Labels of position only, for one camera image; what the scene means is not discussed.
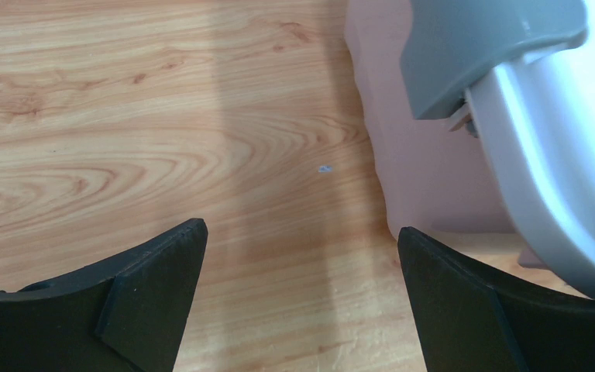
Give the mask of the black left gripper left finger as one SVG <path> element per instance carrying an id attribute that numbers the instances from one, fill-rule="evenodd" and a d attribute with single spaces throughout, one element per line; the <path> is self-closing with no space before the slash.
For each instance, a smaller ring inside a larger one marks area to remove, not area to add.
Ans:
<path id="1" fill-rule="evenodd" d="M 0 291 L 0 371 L 171 371 L 208 229 L 189 219 L 81 269 Z"/>

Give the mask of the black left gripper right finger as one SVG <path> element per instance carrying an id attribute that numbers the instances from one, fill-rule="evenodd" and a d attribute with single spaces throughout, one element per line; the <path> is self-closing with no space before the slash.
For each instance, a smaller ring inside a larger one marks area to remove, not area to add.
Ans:
<path id="1" fill-rule="evenodd" d="M 498 270 L 405 227 L 401 269 L 430 371 L 595 371 L 595 300 Z"/>

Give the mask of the pink plastic storage bin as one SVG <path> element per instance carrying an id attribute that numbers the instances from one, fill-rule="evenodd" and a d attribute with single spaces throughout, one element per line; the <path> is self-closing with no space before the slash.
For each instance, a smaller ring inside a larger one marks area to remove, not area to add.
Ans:
<path id="1" fill-rule="evenodd" d="M 517 233 L 465 93 L 503 62 L 580 46 L 587 23 L 581 1 L 348 4 L 344 37 L 394 235 Z"/>

